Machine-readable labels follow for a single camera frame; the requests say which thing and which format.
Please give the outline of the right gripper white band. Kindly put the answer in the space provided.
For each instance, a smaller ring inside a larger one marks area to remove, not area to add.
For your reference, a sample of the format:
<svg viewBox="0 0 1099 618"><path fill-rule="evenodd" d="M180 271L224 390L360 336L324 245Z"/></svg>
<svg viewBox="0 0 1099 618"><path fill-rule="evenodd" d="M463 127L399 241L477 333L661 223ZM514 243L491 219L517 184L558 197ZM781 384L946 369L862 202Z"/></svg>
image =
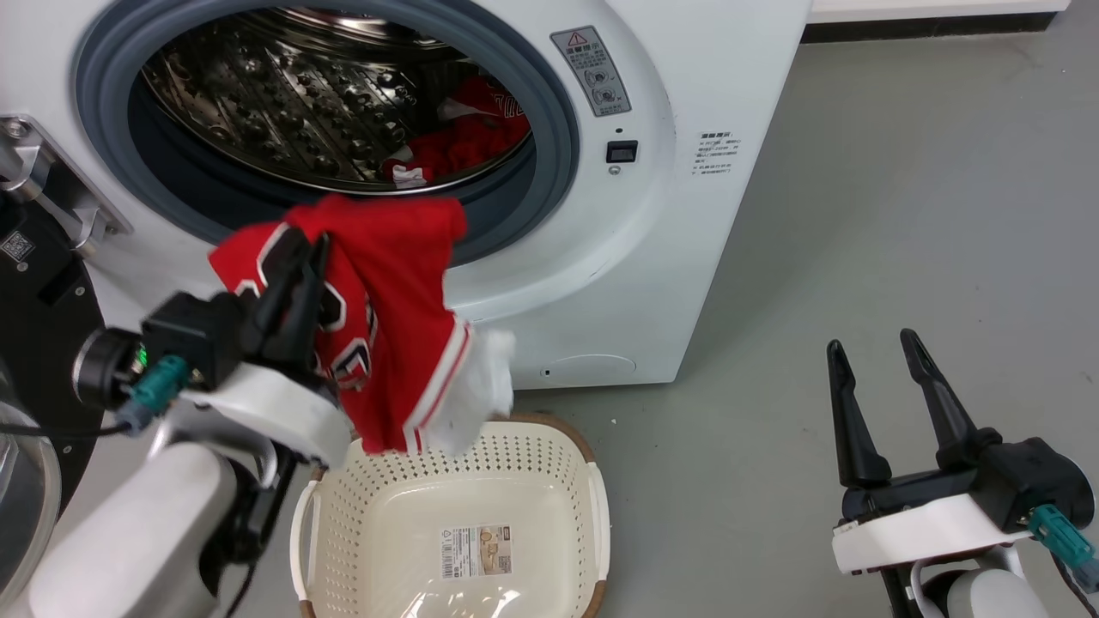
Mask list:
<svg viewBox="0 0 1099 618"><path fill-rule="evenodd" d="M1002 530L969 493L976 478L973 467L988 446L1001 445L1002 435L992 427L978 429L973 423L914 330L903 329L900 341L911 379L926 400L939 443L939 470L895 478L890 462L872 441L847 352L836 339L828 344L837 475L845 489L831 548L845 574L1010 545L1031 536L1019 525Z"/></svg>

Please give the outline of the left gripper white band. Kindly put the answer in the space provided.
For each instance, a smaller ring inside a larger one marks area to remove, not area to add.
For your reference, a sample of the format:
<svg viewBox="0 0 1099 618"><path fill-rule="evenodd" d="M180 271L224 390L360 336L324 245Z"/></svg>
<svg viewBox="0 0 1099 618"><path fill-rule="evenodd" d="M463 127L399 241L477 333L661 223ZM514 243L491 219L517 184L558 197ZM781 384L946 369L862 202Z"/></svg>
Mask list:
<svg viewBox="0 0 1099 618"><path fill-rule="evenodd" d="M313 371L315 336L325 309L331 240L313 243L298 227L278 227L258 257L262 293L245 321L246 349L279 349L295 371ZM345 465L352 426L328 383L243 361L211 391L185 390L227 421L257 433L328 470Z"/></svg>

